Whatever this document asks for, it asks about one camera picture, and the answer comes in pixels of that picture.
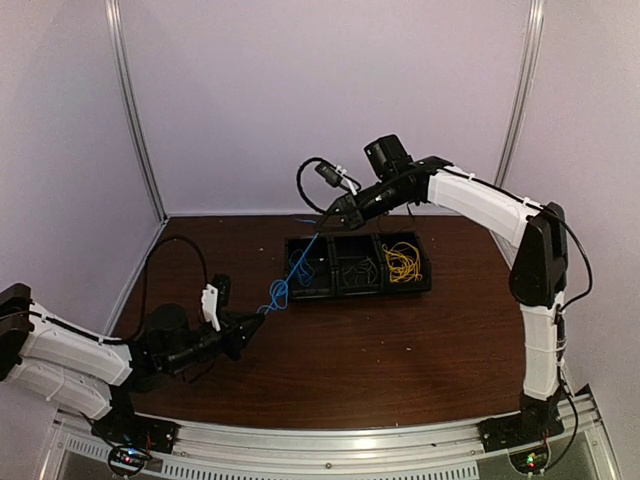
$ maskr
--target brown tabletop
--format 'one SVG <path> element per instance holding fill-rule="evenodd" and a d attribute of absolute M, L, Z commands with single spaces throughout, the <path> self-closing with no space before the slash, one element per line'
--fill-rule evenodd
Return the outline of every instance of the brown tabletop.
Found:
<path fill-rule="evenodd" d="M 430 293 L 291 304 L 268 315 L 241 361 L 220 357 L 194 385 L 168 379 L 136 395 L 136 408 L 276 428 L 415 425 L 516 410 L 524 333 L 489 233 L 448 216 L 417 217 L 414 225 L 386 217 L 363 231 L 379 227 L 418 232 L 433 264 Z M 269 285 L 283 275 L 284 237 L 312 232 L 274 216 L 175 218 L 164 236 L 177 233 L 200 245 L 210 276 L 231 276 L 229 309 L 248 313 L 269 303 Z M 164 245 L 149 279 L 148 311 L 179 303 L 195 324 L 202 274 L 187 246 Z M 134 331 L 140 298 L 138 284 L 115 334 Z"/>

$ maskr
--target white wall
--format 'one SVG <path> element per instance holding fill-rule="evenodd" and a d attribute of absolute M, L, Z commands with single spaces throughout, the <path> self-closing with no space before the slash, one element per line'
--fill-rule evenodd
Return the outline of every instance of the white wall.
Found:
<path fill-rule="evenodd" d="M 103 332 L 156 230 L 104 3 L 2 2 L 0 45 L 0 289 Z M 0 478 L 33 478 L 53 414 L 0 384 Z"/>
<path fill-rule="evenodd" d="M 640 5 L 548 2 L 507 187 L 563 205 L 595 271 L 568 312 L 568 362 L 591 383 L 625 479 L 640 471 Z M 570 293 L 586 286 L 571 250 Z"/>
<path fill-rule="evenodd" d="M 303 160 L 323 156 L 373 183 L 362 148 L 388 133 L 416 158 L 493 178 L 528 10 L 502 0 L 123 2 L 167 210 L 305 211 L 294 180 Z M 313 180 L 318 203 L 335 197 Z"/>

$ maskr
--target aluminum frame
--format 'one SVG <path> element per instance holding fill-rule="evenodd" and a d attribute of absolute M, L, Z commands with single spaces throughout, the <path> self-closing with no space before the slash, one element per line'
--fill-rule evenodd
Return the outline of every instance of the aluminum frame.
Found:
<path fill-rule="evenodd" d="M 131 72 L 129 70 L 129 61 L 127 59 L 127 50 L 122 31 L 122 21 L 120 19 L 120 1 L 105 0 L 105 7 L 107 11 L 107 25 L 109 26 L 109 33 L 111 36 L 111 45 L 116 61 L 116 71 L 120 80 L 120 90 L 124 102 L 129 131 L 131 133 L 131 139 L 136 151 L 136 157 L 140 165 L 140 171 L 142 172 L 142 178 L 144 180 L 147 193 L 151 198 L 154 213 L 158 222 L 163 222 L 167 219 L 167 213 L 162 203 L 162 197 L 160 196 L 158 182 L 156 181 L 156 177 L 153 173 L 151 161 L 149 160 L 149 152 L 142 132 L 140 115 L 138 113 L 138 107 L 133 93 Z"/>
<path fill-rule="evenodd" d="M 496 173 L 495 185 L 504 186 L 509 174 L 509 168 L 513 160 L 513 154 L 518 143 L 518 137 L 524 122 L 525 107 L 531 92 L 533 78 L 538 63 L 540 44 L 542 42 L 542 30 L 544 26 L 545 0 L 531 0 L 529 7 L 529 20 L 525 34 L 522 62 L 520 64 L 520 78 L 516 89 L 516 96 L 511 111 L 511 119 L 507 129 L 507 136 L 502 147 L 502 155 Z"/>
<path fill-rule="evenodd" d="M 598 478 L 619 480 L 602 418 L 589 394 L 575 399 L 579 432 L 589 435 Z M 565 433 L 573 432 L 574 415 L 568 402 L 559 404 Z M 483 418 L 434 425 L 359 430 L 277 430 L 229 427 L 176 421 L 180 425 L 174 453 L 154 453 L 158 463 L 149 475 L 160 478 L 253 478 L 254 480 L 318 480 L 340 476 L 355 479 L 411 479 L 433 472 L 466 469 L 478 461 L 506 455 L 485 453 L 477 424 Z M 64 452 L 106 459 L 108 448 L 91 436 L 87 423 L 74 414 L 58 412 L 55 434 L 49 442 L 48 462 L 40 476 L 54 480 Z"/>

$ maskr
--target white cable tie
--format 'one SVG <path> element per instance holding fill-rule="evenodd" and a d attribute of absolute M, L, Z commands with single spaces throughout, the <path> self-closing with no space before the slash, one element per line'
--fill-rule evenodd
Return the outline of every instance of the white cable tie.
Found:
<path fill-rule="evenodd" d="M 529 350 L 533 350 L 534 352 L 542 352 L 542 353 L 558 353 L 564 350 L 564 346 L 560 347 L 560 348 L 553 348 L 551 350 L 547 350 L 545 348 L 538 348 L 538 347 L 532 347 L 531 345 L 527 345 L 526 343 L 524 344 L 525 348 L 528 348 Z"/>
<path fill-rule="evenodd" d="M 53 399 L 53 397 L 55 397 L 58 394 L 58 392 L 62 390 L 62 386 L 64 385 L 64 379 L 65 379 L 64 367 L 61 367 L 60 370 L 62 371 L 62 381 L 60 382 L 60 385 L 58 385 L 58 388 L 56 388 L 50 395 L 46 397 L 45 400 L 47 402 L 50 402 Z"/>

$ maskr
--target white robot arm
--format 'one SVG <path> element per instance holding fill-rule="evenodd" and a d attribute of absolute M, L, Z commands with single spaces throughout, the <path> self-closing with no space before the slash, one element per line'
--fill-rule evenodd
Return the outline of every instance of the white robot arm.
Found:
<path fill-rule="evenodd" d="M 219 354 L 240 358 L 264 315 L 225 312 L 230 282 L 216 275 L 206 285 L 206 322 L 198 330 L 190 329 L 182 307 L 167 304 L 147 315 L 142 334 L 130 340 L 67 322 L 15 284 L 0 292 L 0 381 L 81 412 L 114 443 L 145 446 L 149 436 L 155 450 L 170 451 L 176 425 L 136 415 L 129 394 L 149 392 L 162 376 Z"/>
<path fill-rule="evenodd" d="M 477 222 L 518 249 L 509 288 L 520 304 L 525 328 L 526 375 L 521 413 L 508 428 L 504 425 L 488 428 L 514 430 L 512 437 L 519 436 L 522 441 L 538 440 L 542 434 L 557 432 L 561 427 L 555 422 L 556 405 L 563 394 L 560 371 L 566 344 L 562 311 L 567 240 L 562 208 L 554 203 L 542 206 L 521 199 L 438 157 L 414 162 L 395 135 L 379 138 L 364 150 L 380 181 L 356 194 L 347 192 L 326 210 L 304 193 L 302 173 L 307 166 L 318 163 L 315 171 L 336 186 L 340 172 L 318 157 L 307 160 L 298 169 L 300 196 L 323 215 L 318 229 L 354 230 L 399 205 L 432 203 Z M 336 218 L 338 226 L 332 227 Z M 485 438 L 492 434 L 486 432 Z"/>
<path fill-rule="evenodd" d="M 529 199 L 517 201 L 474 181 L 474 176 L 455 167 L 445 167 L 429 181 L 428 200 L 448 208 L 500 235 L 516 249 L 531 217 L 542 206 Z M 525 395 L 546 401 L 559 387 L 558 352 L 564 340 L 558 339 L 556 314 L 564 303 L 564 291 L 555 293 L 553 304 L 520 304 L 525 328 Z"/>

